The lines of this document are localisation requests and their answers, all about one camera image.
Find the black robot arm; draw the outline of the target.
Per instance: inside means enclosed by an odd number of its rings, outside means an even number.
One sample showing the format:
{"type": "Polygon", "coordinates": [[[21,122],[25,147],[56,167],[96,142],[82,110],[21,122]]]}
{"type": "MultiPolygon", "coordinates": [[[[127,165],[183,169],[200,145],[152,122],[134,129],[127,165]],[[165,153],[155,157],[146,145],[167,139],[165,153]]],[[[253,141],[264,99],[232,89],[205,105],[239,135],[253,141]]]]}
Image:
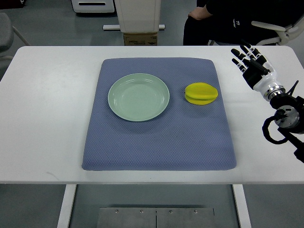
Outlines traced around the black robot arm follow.
{"type": "Polygon", "coordinates": [[[270,105],[276,109],[276,112],[264,121],[262,131],[265,139],[273,144],[290,142],[296,147],[295,157],[303,162],[304,142],[295,134],[304,133],[304,99],[300,96],[292,96],[298,82],[296,81],[288,92],[284,93],[282,89],[279,89],[270,96],[270,105]],[[275,140],[271,137],[268,129],[271,122],[275,122],[278,126],[277,130],[284,136],[283,139],[275,140]]]}

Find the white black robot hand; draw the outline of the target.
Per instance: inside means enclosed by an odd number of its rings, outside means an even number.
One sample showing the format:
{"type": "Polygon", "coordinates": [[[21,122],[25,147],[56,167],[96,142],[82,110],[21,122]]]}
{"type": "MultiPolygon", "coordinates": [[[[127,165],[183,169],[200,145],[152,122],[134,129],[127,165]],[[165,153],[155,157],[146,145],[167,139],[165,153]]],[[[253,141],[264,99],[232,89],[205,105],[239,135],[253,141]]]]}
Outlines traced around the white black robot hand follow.
{"type": "Polygon", "coordinates": [[[277,71],[267,58],[250,44],[241,45],[240,48],[231,49],[235,56],[232,62],[241,71],[248,86],[259,92],[267,101],[285,93],[284,86],[277,80],[277,71]]]}

